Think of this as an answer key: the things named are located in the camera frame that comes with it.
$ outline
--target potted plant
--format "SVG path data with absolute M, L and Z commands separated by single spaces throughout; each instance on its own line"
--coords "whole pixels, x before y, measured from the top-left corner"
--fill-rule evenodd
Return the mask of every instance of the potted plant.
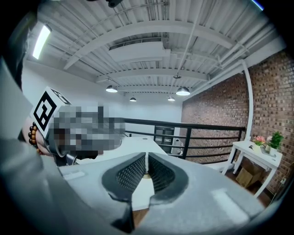
M 265 141 L 266 140 L 263 136 L 256 136 L 253 140 L 254 142 L 254 145 L 252 147 L 253 151 L 257 153 L 261 153 L 260 146 L 262 146 L 265 143 Z
M 278 147 L 280 146 L 281 142 L 282 142 L 282 139 L 284 137 L 281 135 L 280 132 L 275 132 L 273 135 L 272 135 L 272 139 L 271 139 L 271 142 L 270 142 L 270 147 L 271 147 L 271 150 L 270 150 L 270 155 L 271 156 L 274 156 L 277 152 L 277 149 Z
M 272 140 L 272 136 L 268 136 L 266 139 L 266 151 L 267 152 L 270 152 L 270 150 L 271 150 L 271 146 L 270 146 L 271 140 Z

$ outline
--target black railing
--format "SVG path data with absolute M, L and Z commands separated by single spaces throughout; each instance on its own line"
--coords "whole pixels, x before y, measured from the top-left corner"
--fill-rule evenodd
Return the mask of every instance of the black railing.
M 232 127 L 232 126 L 216 126 L 216 125 L 203 125 L 203 124 L 191 124 L 191 123 L 171 123 L 171 122 L 162 122 L 162 121 L 153 121 L 153 120 L 140 120 L 140 119 L 131 119 L 131 118 L 125 118 L 126 123 L 132 123 L 132 124 L 143 124 L 143 125 L 152 125 L 152 126 L 165 126 L 165 127 L 174 127 L 174 128 L 185 128 L 187 129 L 186 135 L 167 135 L 167 134 L 152 134 L 152 133 L 145 133 L 145 132 L 138 132 L 138 131 L 128 131 L 127 133 L 131 134 L 142 134 L 142 135 L 149 135 L 149 136 L 160 136 L 160 137 L 169 137 L 169 138 L 179 138 L 184 139 L 185 143 L 184 146 L 178 146 L 178 145 L 164 145 L 164 144 L 158 144 L 161 147 L 170 147 L 170 148 L 181 148 L 183 149 L 182 155 L 176 155 L 176 154 L 169 154 L 170 156 L 174 157 L 180 157 L 182 159 L 186 159 L 186 157 L 217 157 L 217 156 L 223 156 L 223 155 L 229 155 L 230 152 L 225 153 L 216 153 L 216 154 L 206 154 L 206 155 L 187 155 L 188 149 L 217 149 L 217 148 L 228 148 L 232 147 L 232 145 L 220 145 L 220 146 L 189 146 L 190 140 L 236 140 L 240 141 L 242 131 L 245 131 L 245 127 Z M 238 131 L 237 136 L 228 136 L 228 137 L 195 137 L 191 136 L 192 129 L 201 129 L 201 130 L 222 130 L 222 131 Z M 218 163 L 218 162 L 224 162 L 225 160 L 220 161 L 214 161 L 214 162 L 205 162 L 203 164 L 208 163 Z

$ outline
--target ceiling duct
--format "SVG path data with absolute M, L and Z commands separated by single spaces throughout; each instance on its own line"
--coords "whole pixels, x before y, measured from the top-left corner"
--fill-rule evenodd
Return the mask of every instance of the ceiling duct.
M 118 64 L 162 61 L 170 56 L 170 50 L 163 46 L 161 38 L 136 39 L 111 46 L 108 51 Z

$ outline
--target white pipe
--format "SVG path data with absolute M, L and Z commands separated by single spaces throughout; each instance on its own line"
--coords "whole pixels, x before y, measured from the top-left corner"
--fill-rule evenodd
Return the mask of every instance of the white pipe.
M 248 96 L 249 96 L 249 114 L 248 114 L 248 123 L 247 123 L 245 140 L 250 140 L 252 121 L 253 121 L 253 91 L 252 91 L 251 79 L 250 79 L 246 62 L 245 60 L 240 60 L 240 63 L 243 65 L 243 68 L 244 68 L 245 77 L 247 81 L 247 87 L 248 87 Z
M 224 70 L 223 72 L 219 73 L 218 75 L 216 75 L 214 78 L 212 78 L 211 80 L 209 80 L 208 82 L 204 83 L 202 86 L 200 86 L 197 90 L 193 91 L 189 96 L 193 96 L 194 93 L 196 93 L 197 91 L 199 91 L 200 89 L 202 89 L 203 87 L 209 85 L 210 83 L 214 82 L 215 80 L 217 80 L 218 78 L 220 78 L 221 76 L 225 75 L 226 73 L 230 72 L 232 69 L 234 69 L 235 67 L 237 67 L 238 65 L 240 65 L 240 62 L 236 62 L 233 65 L 231 65 L 229 68 L 227 68 L 226 70 Z
M 193 36 L 193 34 L 194 34 L 195 27 L 196 27 L 196 25 L 197 25 L 197 21 L 198 21 L 198 17 L 199 17 L 199 15 L 200 15 L 200 10 L 201 10 L 202 4 L 203 4 L 203 0 L 200 0 L 199 2 L 200 2 L 200 7 L 198 7 L 198 8 L 197 8 L 197 11 L 194 13 L 194 14 L 195 14 L 195 19 L 194 19 L 193 28 L 192 28 L 192 30 L 191 30 L 191 33 L 190 33 L 190 36 L 189 36 L 189 40 L 188 40 L 187 46 L 186 46 L 186 48 L 185 48 L 185 51 L 184 51 L 183 57 L 182 57 L 182 59 L 181 59 L 180 66 L 178 67 L 178 70 L 176 71 L 176 74 L 177 74 L 177 75 L 179 74 L 179 71 L 180 71 L 180 69 L 181 69 L 181 67 L 182 67 L 182 64 L 183 64 L 183 62 L 184 62 L 184 60 L 185 60 L 185 58 L 186 58 L 186 53 L 187 53 L 187 51 L 188 51 L 188 48 L 189 48 L 189 45 L 190 45 L 190 42 L 191 42 L 192 36 Z M 169 93 L 171 92 L 171 89 L 173 88 L 174 83 L 175 83 L 175 78 L 173 79 L 173 81 L 172 81 L 172 83 L 171 83 Z
M 273 29 L 273 25 L 269 25 L 267 27 L 265 27 L 263 30 L 261 30 L 252 40 L 250 40 L 245 47 L 249 48 L 251 47 L 255 42 L 257 42 L 258 40 L 260 40 L 261 38 L 263 38 L 265 35 L 267 35 L 268 32 L 270 32 Z M 230 59 L 228 59 L 225 63 L 223 63 L 223 67 L 227 66 L 228 64 L 230 64 L 233 60 L 237 59 L 238 57 L 240 57 L 242 54 L 244 54 L 246 52 L 246 49 L 243 48 L 242 50 L 238 51 L 234 56 L 232 56 Z
M 88 29 L 87 29 L 87 30 L 86 30 L 81 36 L 78 37 L 78 39 L 76 39 L 74 42 L 72 42 L 72 44 L 68 47 L 68 49 L 70 49 L 73 45 L 77 44 L 77 42 L 78 42 L 83 36 L 85 36 L 86 34 L 88 34 L 88 32 L 90 32 L 90 31 L 93 32 L 93 29 L 96 28 L 96 27 L 98 27 L 98 25 L 102 24 L 103 22 L 105 22 L 105 21 L 107 21 L 107 20 L 109 20 L 109 19 L 111 19 L 111 18 L 113 18 L 113 17 L 115 17 L 115 16 L 117 16 L 117 15 L 120 15 L 120 14 L 122 14 L 122 13 L 125 13 L 125 12 L 127 12 L 127 11 L 131 11 L 131 10 L 134 10 L 134 9 L 137 9 L 137 8 L 140 8 L 140 7 L 148 7 L 148 6 L 152 6 L 152 5 L 163 5 L 163 4 L 164 4 L 164 2 L 158 2 L 158 3 L 154 2 L 154 3 L 144 4 L 144 5 L 140 5 L 140 6 L 133 6 L 133 7 L 130 7 L 130 8 L 124 9 L 124 10 L 122 10 L 122 11 L 120 11 L 120 12 L 117 12 L 117 13 L 115 13 L 115 14 L 113 14 L 113 15 L 110 15 L 110 16 L 108 16 L 108 17 L 102 19 L 102 20 L 99 21 L 98 23 L 94 24 L 91 28 L 88 28 Z
M 236 45 L 233 46 L 221 59 L 220 63 L 222 63 L 228 56 L 234 53 L 243 43 L 245 43 L 250 37 L 252 37 L 258 30 L 260 30 L 266 23 L 268 22 L 267 17 L 263 17 L 262 20 L 254 25 L 254 27 L 248 32 Z

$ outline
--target white desk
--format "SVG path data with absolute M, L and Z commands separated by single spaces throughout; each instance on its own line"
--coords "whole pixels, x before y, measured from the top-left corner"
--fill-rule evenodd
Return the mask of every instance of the white desk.
M 262 186 L 259 188 L 259 190 L 255 193 L 254 197 L 258 197 L 259 194 L 265 189 L 265 187 L 268 185 L 272 177 L 274 176 L 277 168 L 280 165 L 280 161 L 282 159 L 281 153 L 276 153 L 275 157 L 263 154 L 263 153 L 257 153 L 254 152 L 252 149 L 249 148 L 249 146 L 254 145 L 251 141 L 239 141 L 239 142 L 233 142 L 232 151 L 230 153 L 229 159 L 227 161 L 227 165 L 222 171 L 222 174 L 224 175 L 226 171 L 228 170 L 228 167 L 233 159 L 235 150 L 238 149 L 241 151 L 239 158 L 235 164 L 234 174 L 238 170 L 243 157 L 247 157 L 249 160 L 255 162 L 259 166 L 263 167 L 266 171 L 271 171 L 269 175 L 267 176 L 266 180 L 262 184 Z
M 103 155 L 98 155 L 96 159 L 86 158 L 83 160 L 77 160 L 77 163 L 89 164 L 92 162 L 107 161 L 109 159 L 122 157 L 135 152 L 155 152 L 167 155 L 162 150 L 162 148 L 160 148 L 153 141 L 153 138 L 151 137 L 125 137 L 122 139 L 122 143 L 117 149 L 104 151 Z M 150 197 L 152 197 L 153 195 L 154 187 L 152 180 L 142 178 L 132 195 L 133 211 L 149 208 Z

